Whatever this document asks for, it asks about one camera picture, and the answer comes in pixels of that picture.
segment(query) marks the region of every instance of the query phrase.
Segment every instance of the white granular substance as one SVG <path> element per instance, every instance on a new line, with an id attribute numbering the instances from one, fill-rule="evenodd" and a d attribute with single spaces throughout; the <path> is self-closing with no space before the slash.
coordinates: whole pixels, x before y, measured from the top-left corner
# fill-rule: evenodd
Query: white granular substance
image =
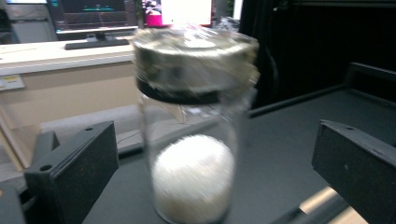
<path id="1" fill-rule="evenodd" d="M 158 213 L 170 222 L 208 223 L 227 210 L 234 157 L 219 140 L 185 137 L 154 162 L 152 182 Z"/>

